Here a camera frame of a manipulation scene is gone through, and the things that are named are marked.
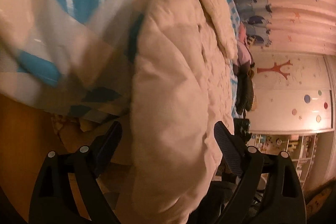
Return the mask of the white quilted padded coat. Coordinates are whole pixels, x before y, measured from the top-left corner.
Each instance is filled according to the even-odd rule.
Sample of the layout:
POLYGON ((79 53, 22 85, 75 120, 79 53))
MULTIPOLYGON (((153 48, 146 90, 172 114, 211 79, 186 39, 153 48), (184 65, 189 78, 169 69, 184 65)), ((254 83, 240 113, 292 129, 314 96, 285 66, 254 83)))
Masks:
POLYGON ((222 159, 214 125, 234 127, 236 44, 226 0, 150 1, 137 38, 121 223, 186 223, 207 194, 222 159))

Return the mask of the pink clothes pile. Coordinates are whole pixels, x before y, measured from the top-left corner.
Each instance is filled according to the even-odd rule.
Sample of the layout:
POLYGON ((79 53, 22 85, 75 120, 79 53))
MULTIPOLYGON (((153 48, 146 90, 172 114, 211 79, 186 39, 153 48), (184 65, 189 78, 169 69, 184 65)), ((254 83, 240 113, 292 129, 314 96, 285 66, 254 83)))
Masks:
POLYGON ((245 25, 241 22, 239 26, 237 38, 238 57, 233 61, 233 66, 236 71, 240 69, 249 70, 253 68, 255 62, 252 54, 249 51, 248 37, 245 25))

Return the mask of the white wardrobe with stickers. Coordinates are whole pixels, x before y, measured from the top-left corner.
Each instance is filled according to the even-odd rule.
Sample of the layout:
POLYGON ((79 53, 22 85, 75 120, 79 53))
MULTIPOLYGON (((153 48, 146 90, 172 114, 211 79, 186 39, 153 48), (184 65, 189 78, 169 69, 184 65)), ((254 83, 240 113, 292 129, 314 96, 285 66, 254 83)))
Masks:
POLYGON ((335 128, 335 56, 253 53, 255 133, 320 133, 335 128))

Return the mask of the dark jacket at bed edge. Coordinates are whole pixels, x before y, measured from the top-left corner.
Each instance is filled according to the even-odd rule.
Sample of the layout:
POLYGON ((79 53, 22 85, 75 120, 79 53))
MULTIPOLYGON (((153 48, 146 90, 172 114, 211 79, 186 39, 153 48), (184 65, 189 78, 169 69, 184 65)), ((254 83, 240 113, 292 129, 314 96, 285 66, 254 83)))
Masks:
POLYGON ((244 111, 251 111, 254 99, 254 90, 252 79, 254 71, 249 63, 243 66, 233 65, 234 75, 238 78, 238 86, 236 92, 236 111, 242 115, 244 111))

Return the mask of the blue white checkered plastic sheet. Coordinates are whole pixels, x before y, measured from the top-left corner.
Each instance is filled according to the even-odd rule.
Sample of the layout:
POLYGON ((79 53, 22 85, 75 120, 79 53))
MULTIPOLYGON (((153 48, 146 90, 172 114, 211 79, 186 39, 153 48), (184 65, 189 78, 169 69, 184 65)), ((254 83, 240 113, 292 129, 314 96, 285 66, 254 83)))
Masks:
POLYGON ((129 118, 150 0, 1 0, 1 94, 52 114, 129 118))

